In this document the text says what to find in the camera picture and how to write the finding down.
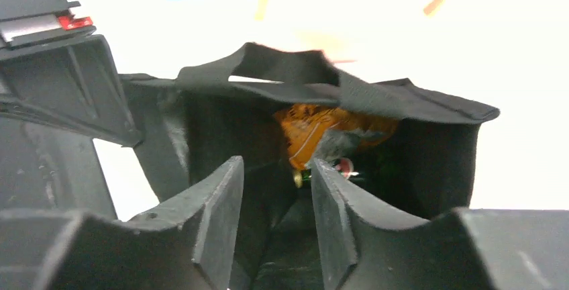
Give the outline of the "orange snack bag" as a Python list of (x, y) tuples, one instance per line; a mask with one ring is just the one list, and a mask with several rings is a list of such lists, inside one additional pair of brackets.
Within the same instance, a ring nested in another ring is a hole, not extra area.
[(294, 104), (273, 114), (287, 139), (289, 162), (297, 170), (313, 158), (335, 160), (389, 139), (399, 120), (322, 105)]

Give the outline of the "black fabric bag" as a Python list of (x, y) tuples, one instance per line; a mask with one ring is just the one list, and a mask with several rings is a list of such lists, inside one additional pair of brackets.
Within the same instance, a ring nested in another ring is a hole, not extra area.
[(136, 156), (159, 200), (198, 183), (229, 157), (243, 158), (234, 289), (326, 289), (312, 190), (293, 183), (297, 169), (274, 113), (309, 104), (399, 120), (389, 139), (343, 156), (360, 173), (349, 182), (425, 220), (470, 203), (478, 131), (499, 115), (496, 107), (409, 79), (367, 83), (317, 51), (254, 43), (185, 67), (175, 79), (120, 79), (144, 134)]

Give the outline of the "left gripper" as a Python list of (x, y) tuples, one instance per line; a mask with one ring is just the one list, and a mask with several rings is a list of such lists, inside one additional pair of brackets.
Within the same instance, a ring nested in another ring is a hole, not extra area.
[(90, 137), (133, 147), (142, 134), (104, 36), (2, 49), (1, 116), (1, 209), (117, 217)]

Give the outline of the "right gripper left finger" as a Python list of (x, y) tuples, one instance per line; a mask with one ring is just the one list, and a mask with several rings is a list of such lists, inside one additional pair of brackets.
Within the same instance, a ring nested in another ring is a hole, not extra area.
[(2, 289), (226, 289), (244, 186), (233, 156), (128, 222), (86, 211), (1, 212)]

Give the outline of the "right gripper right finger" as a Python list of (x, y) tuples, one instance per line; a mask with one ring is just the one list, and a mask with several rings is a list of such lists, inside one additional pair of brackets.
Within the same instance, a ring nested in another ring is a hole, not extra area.
[(337, 176), (311, 185), (326, 289), (567, 289), (568, 212), (456, 208), (425, 220)]

